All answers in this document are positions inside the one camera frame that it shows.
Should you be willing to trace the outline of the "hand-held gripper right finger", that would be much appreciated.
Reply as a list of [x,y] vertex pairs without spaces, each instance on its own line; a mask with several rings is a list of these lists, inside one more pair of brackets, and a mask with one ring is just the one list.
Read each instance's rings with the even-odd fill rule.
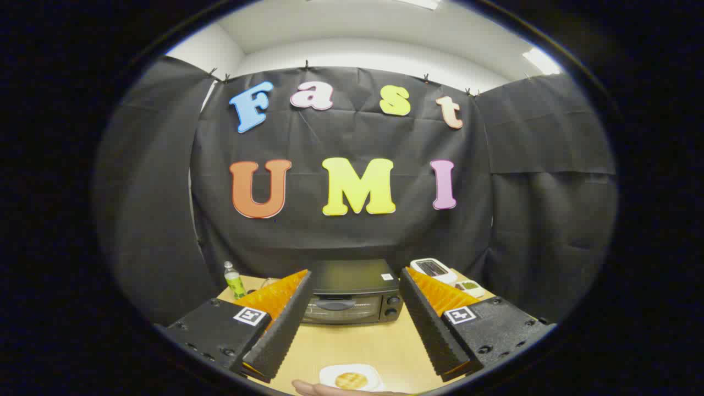
[[445,382],[502,364],[555,328],[502,296],[477,299],[410,267],[401,271],[400,293]]

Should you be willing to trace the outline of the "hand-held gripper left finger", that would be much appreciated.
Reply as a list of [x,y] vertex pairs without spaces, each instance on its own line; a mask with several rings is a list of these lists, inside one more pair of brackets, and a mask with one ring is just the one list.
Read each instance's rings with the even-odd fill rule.
[[209,299],[169,326],[169,340],[205,362],[269,383],[278,373],[312,296],[304,269],[234,302]]

